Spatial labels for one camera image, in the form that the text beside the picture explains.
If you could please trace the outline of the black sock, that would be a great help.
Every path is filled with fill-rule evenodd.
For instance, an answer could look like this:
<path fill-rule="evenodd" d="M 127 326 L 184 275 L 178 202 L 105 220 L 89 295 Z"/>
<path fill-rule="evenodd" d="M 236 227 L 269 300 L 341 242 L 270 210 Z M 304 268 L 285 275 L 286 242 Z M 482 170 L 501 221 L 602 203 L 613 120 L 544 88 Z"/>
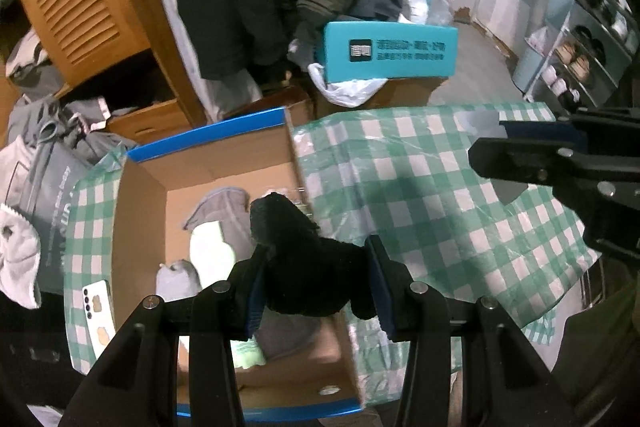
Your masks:
<path fill-rule="evenodd" d="M 262 291 L 267 308 L 329 317 L 351 307 L 361 320 L 375 317 L 367 248 L 321 236 L 314 221 L 276 192 L 250 204 L 250 231 L 266 250 Z"/>

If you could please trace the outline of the blue cardboard box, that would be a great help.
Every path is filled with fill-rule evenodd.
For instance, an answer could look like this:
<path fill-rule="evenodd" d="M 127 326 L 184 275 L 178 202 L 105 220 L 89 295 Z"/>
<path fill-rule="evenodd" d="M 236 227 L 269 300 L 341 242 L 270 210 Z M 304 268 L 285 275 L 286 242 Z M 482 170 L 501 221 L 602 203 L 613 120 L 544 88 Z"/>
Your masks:
<path fill-rule="evenodd" d="M 307 200 L 291 130 L 310 121 L 306 102 L 268 109 L 132 150 L 119 180 L 110 278 L 114 322 L 122 326 L 151 294 L 186 290 L 181 261 L 212 283 L 222 263 L 253 254 L 250 202 L 271 192 Z M 264 364 L 238 369 L 248 421 L 332 421 L 359 411 L 343 317 L 304 319 L 267 310 L 257 331 Z"/>

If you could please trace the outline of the light green plastic bag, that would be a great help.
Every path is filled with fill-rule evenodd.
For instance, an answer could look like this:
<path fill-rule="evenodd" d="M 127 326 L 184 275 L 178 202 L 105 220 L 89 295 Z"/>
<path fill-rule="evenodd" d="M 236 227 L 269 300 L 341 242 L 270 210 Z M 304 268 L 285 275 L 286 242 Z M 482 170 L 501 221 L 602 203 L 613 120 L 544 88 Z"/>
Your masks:
<path fill-rule="evenodd" d="M 245 341 L 231 340 L 230 347 L 233 365 L 236 369 L 250 369 L 267 363 L 264 352 L 260 349 L 255 337 L 250 337 Z"/>

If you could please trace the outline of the white plastic bag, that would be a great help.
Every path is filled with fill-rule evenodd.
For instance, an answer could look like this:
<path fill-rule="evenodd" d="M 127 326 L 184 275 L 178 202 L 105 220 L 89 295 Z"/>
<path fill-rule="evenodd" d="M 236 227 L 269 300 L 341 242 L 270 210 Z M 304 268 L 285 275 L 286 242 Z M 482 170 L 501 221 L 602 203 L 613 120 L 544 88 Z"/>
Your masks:
<path fill-rule="evenodd" d="M 314 87 L 333 105 L 344 108 L 355 108 L 371 100 L 386 83 L 387 78 L 355 79 L 338 83 L 329 83 L 326 71 L 319 63 L 307 66 L 307 72 Z"/>

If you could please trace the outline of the white smartphone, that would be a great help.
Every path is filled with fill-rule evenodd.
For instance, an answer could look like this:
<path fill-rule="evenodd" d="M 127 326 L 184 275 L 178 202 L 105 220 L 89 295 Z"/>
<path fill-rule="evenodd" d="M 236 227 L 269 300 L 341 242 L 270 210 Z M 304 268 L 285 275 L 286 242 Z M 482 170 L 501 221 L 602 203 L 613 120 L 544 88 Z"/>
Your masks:
<path fill-rule="evenodd" d="M 107 280 L 84 286 L 82 299 L 91 347 L 98 359 L 116 334 Z"/>

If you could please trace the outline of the shoe rack with shoes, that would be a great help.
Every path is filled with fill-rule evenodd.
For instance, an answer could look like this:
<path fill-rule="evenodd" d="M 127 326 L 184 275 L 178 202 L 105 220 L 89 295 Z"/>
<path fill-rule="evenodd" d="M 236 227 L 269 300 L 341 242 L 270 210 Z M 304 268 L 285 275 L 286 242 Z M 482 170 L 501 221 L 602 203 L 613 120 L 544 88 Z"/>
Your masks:
<path fill-rule="evenodd" d="M 569 114 L 603 106 L 620 87 L 639 49 L 639 22 L 626 0 L 570 0 L 559 29 L 541 28 L 526 43 L 533 63 L 514 78 L 524 100 Z"/>

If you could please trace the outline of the grey sock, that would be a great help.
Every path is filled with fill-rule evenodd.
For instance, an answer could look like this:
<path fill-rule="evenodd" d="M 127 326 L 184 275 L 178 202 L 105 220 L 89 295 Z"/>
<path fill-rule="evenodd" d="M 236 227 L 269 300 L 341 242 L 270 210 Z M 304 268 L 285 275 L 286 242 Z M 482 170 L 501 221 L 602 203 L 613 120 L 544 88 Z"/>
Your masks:
<path fill-rule="evenodd" d="M 188 260 L 161 265 L 156 273 L 155 294 L 165 303 L 194 297 L 202 290 L 198 271 Z"/>

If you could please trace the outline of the white grey cloth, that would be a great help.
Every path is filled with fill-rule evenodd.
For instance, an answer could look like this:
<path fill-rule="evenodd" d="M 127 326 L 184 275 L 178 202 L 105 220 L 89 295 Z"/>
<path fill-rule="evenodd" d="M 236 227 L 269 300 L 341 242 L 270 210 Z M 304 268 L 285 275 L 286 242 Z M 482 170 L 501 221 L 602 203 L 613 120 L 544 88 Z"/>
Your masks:
<path fill-rule="evenodd" d="M 189 261 L 198 271 L 202 289 L 228 277 L 235 262 L 250 259 L 255 241 L 250 231 L 250 195 L 239 187 L 207 193 L 183 223 L 190 233 Z M 292 355 L 315 340 L 321 321 L 285 315 L 269 309 L 253 337 L 266 361 Z"/>

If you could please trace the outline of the brown cardboard box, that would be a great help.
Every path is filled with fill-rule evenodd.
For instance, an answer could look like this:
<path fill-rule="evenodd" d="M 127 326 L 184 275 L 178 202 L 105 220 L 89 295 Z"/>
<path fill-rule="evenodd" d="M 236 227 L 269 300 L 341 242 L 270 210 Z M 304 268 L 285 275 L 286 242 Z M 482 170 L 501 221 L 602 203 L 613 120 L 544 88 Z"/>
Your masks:
<path fill-rule="evenodd" d="M 285 107 L 293 124 L 306 124 L 349 110 L 425 106 L 446 82 L 447 78 L 442 77 L 352 80 L 319 89 L 309 77 L 294 78 L 282 82 L 260 100 L 232 110 L 224 120 Z"/>

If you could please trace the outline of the grey clothes pile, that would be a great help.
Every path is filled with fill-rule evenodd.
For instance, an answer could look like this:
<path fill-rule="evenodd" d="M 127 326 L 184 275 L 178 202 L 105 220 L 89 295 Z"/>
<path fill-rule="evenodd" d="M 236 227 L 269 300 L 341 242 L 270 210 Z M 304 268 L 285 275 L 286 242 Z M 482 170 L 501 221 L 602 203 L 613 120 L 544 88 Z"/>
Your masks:
<path fill-rule="evenodd" d="M 62 294 L 75 185 L 114 148 L 136 144 L 107 131 L 112 113 L 102 96 L 66 105 L 55 98 L 62 76 L 34 30 L 17 41 L 6 75 L 21 96 L 1 150 L 1 291 L 33 310 L 42 294 Z"/>

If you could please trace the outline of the wooden louvered cabinet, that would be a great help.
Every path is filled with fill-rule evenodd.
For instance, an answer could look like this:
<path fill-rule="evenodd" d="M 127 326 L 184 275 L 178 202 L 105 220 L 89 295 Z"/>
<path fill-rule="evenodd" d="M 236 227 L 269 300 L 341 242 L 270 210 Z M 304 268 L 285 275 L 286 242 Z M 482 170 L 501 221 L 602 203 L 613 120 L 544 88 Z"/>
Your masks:
<path fill-rule="evenodd" d="M 29 29 L 62 76 L 55 98 L 103 96 L 106 130 L 149 143 L 206 124 L 162 0 L 16 0 L 1 53 Z"/>

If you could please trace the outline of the green white checkered tablecloth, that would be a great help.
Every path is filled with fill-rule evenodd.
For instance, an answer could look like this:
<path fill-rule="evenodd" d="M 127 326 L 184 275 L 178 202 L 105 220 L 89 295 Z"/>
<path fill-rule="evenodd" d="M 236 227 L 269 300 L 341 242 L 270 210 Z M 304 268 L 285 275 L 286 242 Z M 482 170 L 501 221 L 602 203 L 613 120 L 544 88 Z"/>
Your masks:
<path fill-rule="evenodd" d="M 116 324 L 182 259 L 183 222 L 204 195 L 237 186 L 304 200 L 323 235 L 381 237 L 411 275 L 464 301 L 496 297 L 535 345 L 562 334 L 556 306 L 597 255 L 548 187 L 505 204 L 468 152 L 474 116 L 549 121 L 544 104 L 403 107 L 334 114 L 293 126 L 284 109 L 116 148 L 75 187 L 65 253 L 64 312 L 73 368 L 96 363 L 84 288 L 104 281 Z"/>

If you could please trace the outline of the teal shoe box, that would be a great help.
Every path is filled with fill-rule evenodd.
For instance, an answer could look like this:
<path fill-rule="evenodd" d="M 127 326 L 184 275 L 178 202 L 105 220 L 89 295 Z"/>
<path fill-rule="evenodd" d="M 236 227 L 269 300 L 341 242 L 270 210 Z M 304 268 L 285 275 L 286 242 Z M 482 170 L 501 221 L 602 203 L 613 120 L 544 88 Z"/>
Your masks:
<path fill-rule="evenodd" d="M 375 20 L 327 24 L 318 52 L 329 83 L 450 77 L 457 55 L 457 28 Z"/>

